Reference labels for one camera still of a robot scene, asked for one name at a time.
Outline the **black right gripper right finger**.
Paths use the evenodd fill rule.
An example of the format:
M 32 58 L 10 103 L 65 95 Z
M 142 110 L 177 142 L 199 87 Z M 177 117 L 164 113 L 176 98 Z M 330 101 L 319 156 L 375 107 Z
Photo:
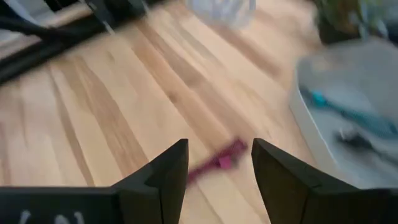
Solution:
M 337 224 L 327 197 L 357 191 L 261 138 L 253 140 L 251 157 L 271 224 Z

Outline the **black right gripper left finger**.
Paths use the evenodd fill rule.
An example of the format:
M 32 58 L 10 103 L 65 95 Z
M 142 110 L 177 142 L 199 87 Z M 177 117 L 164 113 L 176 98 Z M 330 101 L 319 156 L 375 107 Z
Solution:
M 188 176 L 188 139 L 180 139 L 155 159 L 112 185 L 118 224 L 178 224 Z

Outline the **white plastic bin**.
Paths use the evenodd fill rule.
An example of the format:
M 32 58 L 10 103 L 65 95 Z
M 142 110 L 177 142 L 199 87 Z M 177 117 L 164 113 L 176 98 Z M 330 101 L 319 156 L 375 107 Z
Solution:
M 335 110 L 316 107 L 310 92 L 398 128 L 398 47 L 351 40 L 301 58 L 289 102 L 322 171 L 361 189 L 398 188 L 398 136 L 378 136 Z

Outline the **black metal table frame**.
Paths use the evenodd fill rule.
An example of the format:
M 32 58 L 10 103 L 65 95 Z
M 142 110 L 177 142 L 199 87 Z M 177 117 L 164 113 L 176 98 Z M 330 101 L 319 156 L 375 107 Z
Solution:
M 83 0 L 90 13 L 58 27 L 44 27 L 20 17 L 0 16 L 0 29 L 34 35 L 39 41 L 0 59 L 0 85 L 16 79 L 52 57 L 96 34 L 141 18 L 148 7 L 164 0 Z

